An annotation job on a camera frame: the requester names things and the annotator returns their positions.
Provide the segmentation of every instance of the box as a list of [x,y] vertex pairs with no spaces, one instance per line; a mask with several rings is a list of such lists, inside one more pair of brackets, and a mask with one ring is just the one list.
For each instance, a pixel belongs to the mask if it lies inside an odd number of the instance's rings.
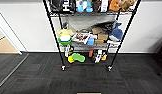
[[98,34],[98,39],[102,39],[102,40],[107,40],[108,39],[108,34]]
[[103,32],[103,30],[99,27],[93,28],[92,31],[93,31],[93,34],[99,34],[99,33]]
[[102,44],[102,43],[104,43],[104,40],[102,40],[102,39],[95,39],[94,43]]

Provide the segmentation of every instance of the gray floor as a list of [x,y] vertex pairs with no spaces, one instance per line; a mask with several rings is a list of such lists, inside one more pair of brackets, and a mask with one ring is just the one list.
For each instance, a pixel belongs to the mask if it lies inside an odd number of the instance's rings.
[[0,88],[0,94],[162,94],[162,71],[157,61],[148,54],[119,54],[111,72],[108,61],[67,64],[61,71],[58,53],[30,53],[23,64]]

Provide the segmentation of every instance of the caster wheel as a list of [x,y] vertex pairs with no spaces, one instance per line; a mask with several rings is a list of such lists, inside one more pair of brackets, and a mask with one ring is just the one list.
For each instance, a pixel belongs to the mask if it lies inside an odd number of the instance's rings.
[[62,67],[61,67],[61,70],[62,70],[62,71],[65,71],[65,70],[66,70],[65,66],[62,66]]
[[108,66],[107,67],[107,71],[111,71],[112,67],[111,66]]

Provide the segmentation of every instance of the blue plush toy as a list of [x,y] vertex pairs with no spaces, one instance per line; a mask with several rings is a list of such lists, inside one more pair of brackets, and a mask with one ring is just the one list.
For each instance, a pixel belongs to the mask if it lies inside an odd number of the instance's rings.
[[77,12],[92,12],[93,8],[90,1],[83,1],[82,5],[79,5],[76,9]]
[[116,28],[112,31],[112,33],[109,35],[109,38],[112,41],[120,41],[123,37],[123,32],[121,29],[118,28],[122,23],[116,23]]

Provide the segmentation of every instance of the green object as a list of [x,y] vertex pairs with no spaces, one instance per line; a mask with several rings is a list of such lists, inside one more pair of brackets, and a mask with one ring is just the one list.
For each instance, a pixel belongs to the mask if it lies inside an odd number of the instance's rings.
[[67,42],[62,42],[62,41],[60,40],[60,38],[58,38],[57,40],[58,40],[58,42],[61,43],[63,46],[66,46],[66,45],[70,44],[70,42],[72,41],[72,37],[71,37],[70,40],[67,41]]
[[79,62],[84,62],[85,61],[85,57],[83,55],[79,55],[77,53],[72,54],[72,59],[73,60],[78,60]]

